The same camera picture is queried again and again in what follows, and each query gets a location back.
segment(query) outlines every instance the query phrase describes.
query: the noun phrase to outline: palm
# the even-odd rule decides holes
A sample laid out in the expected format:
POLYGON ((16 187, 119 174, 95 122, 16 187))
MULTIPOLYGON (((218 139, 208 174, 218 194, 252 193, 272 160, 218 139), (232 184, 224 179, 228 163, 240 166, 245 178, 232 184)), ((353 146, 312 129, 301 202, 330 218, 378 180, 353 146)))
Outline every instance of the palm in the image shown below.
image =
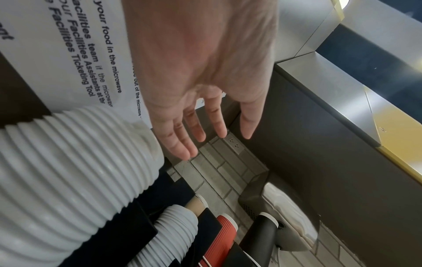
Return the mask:
POLYGON ((221 93, 240 102, 240 126, 250 138, 261 118, 272 72, 276 1, 125 0, 128 37, 142 96, 158 139, 183 160, 205 133, 195 103, 225 137, 221 93))

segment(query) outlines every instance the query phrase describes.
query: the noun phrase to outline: brick tile backsplash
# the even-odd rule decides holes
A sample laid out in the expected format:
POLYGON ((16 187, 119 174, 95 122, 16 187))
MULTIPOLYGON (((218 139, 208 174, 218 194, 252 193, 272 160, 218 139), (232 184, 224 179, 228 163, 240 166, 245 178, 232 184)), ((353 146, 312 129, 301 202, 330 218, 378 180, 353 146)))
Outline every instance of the brick tile backsplash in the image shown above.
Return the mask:
MULTIPOLYGON (((238 203, 247 184, 268 168, 247 148, 237 155, 222 139, 215 137, 199 149, 198 156, 168 170, 176 181, 186 182, 207 201, 217 217, 228 214, 239 230, 235 241, 239 244, 253 221, 238 203)), ((279 251, 282 267, 365 267, 326 226, 321 224, 318 246, 312 251, 279 251)), ((278 267, 277 251, 273 251, 270 267, 278 267)))

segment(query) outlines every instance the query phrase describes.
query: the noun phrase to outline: human hand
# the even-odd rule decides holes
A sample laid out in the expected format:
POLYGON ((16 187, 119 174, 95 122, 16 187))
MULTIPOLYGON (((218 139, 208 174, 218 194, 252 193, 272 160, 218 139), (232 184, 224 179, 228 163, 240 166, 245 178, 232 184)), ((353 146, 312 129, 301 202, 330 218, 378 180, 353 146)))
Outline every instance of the human hand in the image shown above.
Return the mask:
POLYGON ((135 73, 153 130, 175 156, 205 140, 195 104, 227 135, 222 91, 240 102, 240 131, 251 138, 274 64, 277 0, 122 0, 135 73))

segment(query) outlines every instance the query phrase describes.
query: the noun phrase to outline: white outlet cover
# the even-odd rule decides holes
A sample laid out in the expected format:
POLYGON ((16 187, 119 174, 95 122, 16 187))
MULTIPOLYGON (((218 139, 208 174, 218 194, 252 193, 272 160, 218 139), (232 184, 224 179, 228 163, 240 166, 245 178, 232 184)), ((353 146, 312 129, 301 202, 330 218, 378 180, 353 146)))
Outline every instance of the white outlet cover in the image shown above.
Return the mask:
POLYGON ((231 132, 223 140, 238 155, 245 150, 243 144, 231 132))

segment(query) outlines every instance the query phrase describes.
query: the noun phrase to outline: red cup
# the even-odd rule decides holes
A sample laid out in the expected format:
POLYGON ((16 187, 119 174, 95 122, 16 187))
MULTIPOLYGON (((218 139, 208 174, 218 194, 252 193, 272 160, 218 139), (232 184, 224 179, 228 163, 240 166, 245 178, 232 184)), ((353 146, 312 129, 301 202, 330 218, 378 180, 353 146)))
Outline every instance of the red cup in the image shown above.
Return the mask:
POLYGON ((221 214, 217 217, 217 220, 222 228, 204 255, 209 264, 205 260, 201 260, 200 264, 202 267, 221 267, 236 237, 238 227, 232 217, 227 214, 221 214))

